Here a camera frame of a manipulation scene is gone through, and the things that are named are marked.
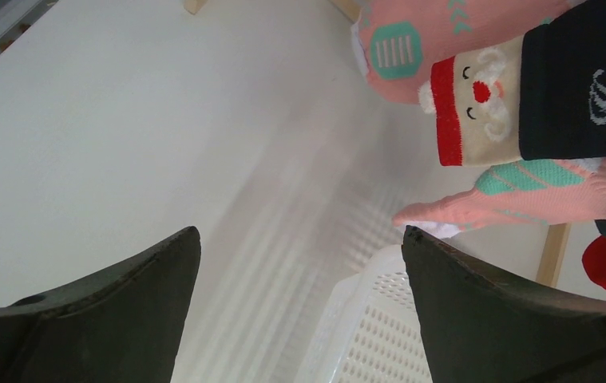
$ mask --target white plastic basket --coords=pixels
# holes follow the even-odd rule
[[[335,286],[295,383],[431,381],[401,247],[387,247]]]

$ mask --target white beard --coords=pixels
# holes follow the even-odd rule
[[[482,50],[477,56],[477,62],[486,67],[474,75],[475,81],[481,81],[487,85],[492,85],[500,78],[500,75],[507,66],[507,57],[501,50],[490,47]]]
[[[489,89],[495,89],[495,83],[507,66],[507,57],[498,48],[490,47],[479,53],[477,61],[479,64],[486,65],[486,67],[474,75],[474,80],[483,82]],[[507,138],[509,133],[512,132],[512,121],[500,95],[497,92],[491,92],[490,99],[479,104],[479,106],[493,120],[493,122],[484,125],[484,132],[488,138],[495,142]]]
[[[480,106],[493,119],[493,122],[484,125],[484,132],[491,141],[503,141],[512,132],[512,121],[505,102],[500,97],[493,96]]]

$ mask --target white surface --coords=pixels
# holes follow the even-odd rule
[[[364,381],[432,383],[399,245],[335,286],[295,379]]]
[[[388,105],[326,0],[61,0],[0,57],[0,305],[188,225],[203,259],[174,382],[286,382],[390,217],[470,188]],[[545,229],[460,235],[534,278]]]

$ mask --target wooden stand leg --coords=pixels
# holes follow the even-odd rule
[[[542,259],[537,270],[536,282],[545,286],[556,287],[570,232],[570,223],[549,227],[545,247],[542,251]]]
[[[204,4],[206,4],[206,0],[184,0],[185,9],[191,14],[199,12]]]
[[[359,13],[362,10],[361,6],[358,6],[354,0],[331,0],[334,6],[347,16],[352,22],[359,20]]]

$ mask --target white floor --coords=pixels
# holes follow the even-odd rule
[[[391,214],[481,172],[438,166],[348,27],[326,0],[61,0],[0,57],[0,305],[195,225],[174,381],[291,381],[333,285],[401,240]],[[544,239],[454,242],[534,278]]]

